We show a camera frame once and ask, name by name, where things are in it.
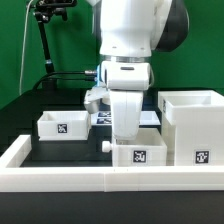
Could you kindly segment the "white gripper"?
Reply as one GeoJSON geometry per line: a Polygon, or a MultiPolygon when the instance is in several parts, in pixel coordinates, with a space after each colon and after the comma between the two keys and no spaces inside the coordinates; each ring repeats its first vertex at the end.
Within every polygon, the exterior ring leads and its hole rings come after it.
{"type": "Polygon", "coordinates": [[[141,91],[115,91],[110,93],[112,135],[116,140],[133,140],[138,133],[139,124],[129,118],[139,119],[142,110],[141,91]]]}

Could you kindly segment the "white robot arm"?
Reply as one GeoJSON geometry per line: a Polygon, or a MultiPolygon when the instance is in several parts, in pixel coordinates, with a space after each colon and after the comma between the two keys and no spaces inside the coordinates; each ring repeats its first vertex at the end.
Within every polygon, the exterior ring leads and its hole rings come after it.
{"type": "Polygon", "coordinates": [[[109,93],[112,136],[132,140],[139,129],[143,93],[152,84],[154,51],[171,52],[189,32],[184,0],[86,0],[101,39],[99,79],[109,93]]]}

